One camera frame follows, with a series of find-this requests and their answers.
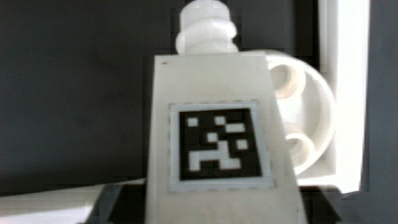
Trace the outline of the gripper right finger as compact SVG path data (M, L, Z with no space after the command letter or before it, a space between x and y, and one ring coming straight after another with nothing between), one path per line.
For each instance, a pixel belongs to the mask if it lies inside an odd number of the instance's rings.
M356 215L344 206L344 194L337 187L303 186L301 195L310 224L356 224Z

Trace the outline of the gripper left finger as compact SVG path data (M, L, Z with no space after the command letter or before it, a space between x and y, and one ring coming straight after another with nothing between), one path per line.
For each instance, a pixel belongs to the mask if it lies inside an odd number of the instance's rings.
M95 207L84 224L111 224L111 215L123 190L122 184L109 184L104 187Z

